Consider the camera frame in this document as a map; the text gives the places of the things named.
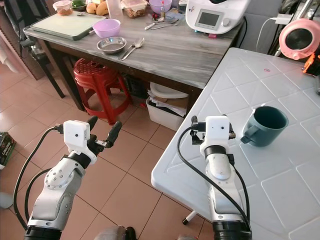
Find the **tiled floor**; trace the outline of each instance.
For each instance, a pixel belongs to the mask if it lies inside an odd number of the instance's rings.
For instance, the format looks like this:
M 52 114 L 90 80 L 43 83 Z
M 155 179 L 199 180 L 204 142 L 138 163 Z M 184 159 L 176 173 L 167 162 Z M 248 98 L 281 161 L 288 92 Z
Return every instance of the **tiled floor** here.
M 67 94 L 62 82 L 57 82 Z M 112 105 L 117 106 L 122 97 L 115 92 Z M 151 171 L 175 132 L 150 121 L 147 110 L 134 102 L 119 116 L 123 128 L 114 147 L 101 153 L 96 164 L 87 168 L 61 239 L 93 240 L 104 228 L 123 225 L 133 226 L 139 240 L 175 240 L 180 234 L 212 240 L 209 222 L 197 216 L 184 226 L 181 221 L 190 211 L 152 187 Z M 9 132 L 17 141 L 10 161 L 0 171 L 0 190 L 13 193 L 24 161 L 48 127 L 88 118 L 70 96 L 59 98 L 46 78 L 35 81 L 0 64 L 0 131 Z M 105 139 L 109 130 L 108 123 L 99 119 L 92 133 Z M 18 207 L 22 213 L 27 183 L 67 153 L 62 135 L 52 132 L 43 141 L 21 181 Z M 43 177 L 32 187 L 29 212 L 42 188 Z M 0 239 L 17 240 L 23 235 L 13 208 L 0 209 Z

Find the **appliance display screen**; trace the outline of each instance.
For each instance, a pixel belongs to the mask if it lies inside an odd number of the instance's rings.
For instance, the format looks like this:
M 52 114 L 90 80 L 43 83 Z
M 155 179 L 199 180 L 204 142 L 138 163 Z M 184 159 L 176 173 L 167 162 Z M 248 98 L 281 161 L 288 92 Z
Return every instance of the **appliance display screen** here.
M 201 17 L 199 19 L 200 24 L 215 26 L 217 24 L 217 21 L 219 19 L 220 15 L 202 12 Z

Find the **mug handle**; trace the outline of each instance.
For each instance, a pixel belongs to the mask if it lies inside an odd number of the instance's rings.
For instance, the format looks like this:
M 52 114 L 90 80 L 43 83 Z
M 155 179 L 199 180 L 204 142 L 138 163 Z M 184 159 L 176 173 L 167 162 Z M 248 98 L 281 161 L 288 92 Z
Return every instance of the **mug handle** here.
M 244 136 L 240 139 L 241 142 L 244 144 L 247 144 L 251 141 L 251 137 L 259 130 L 259 128 L 255 125 L 248 128 L 247 131 L 245 131 Z

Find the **black box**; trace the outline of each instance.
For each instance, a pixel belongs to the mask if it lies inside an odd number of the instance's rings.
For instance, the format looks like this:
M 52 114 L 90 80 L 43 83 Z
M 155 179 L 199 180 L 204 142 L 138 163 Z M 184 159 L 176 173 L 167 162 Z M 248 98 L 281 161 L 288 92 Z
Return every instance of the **black box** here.
M 16 141 L 7 132 L 0 131 L 0 169 L 3 169 L 14 150 Z

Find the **red plastic stool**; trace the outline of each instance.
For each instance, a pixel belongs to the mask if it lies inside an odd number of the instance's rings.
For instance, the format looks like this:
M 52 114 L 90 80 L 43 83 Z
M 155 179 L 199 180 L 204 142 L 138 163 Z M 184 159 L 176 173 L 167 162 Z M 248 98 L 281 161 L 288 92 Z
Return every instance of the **red plastic stool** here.
M 75 63 L 73 72 L 79 94 L 88 114 L 107 119 L 110 125 L 115 124 L 116 117 L 126 110 L 132 102 L 121 74 L 114 69 L 83 58 Z M 108 96 L 111 95 L 110 88 L 123 90 L 126 95 L 124 102 L 117 108 L 112 108 L 110 104 Z M 92 110 L 89 107 L 88 100 L 95 93 L 102 105 L 102 111 Z

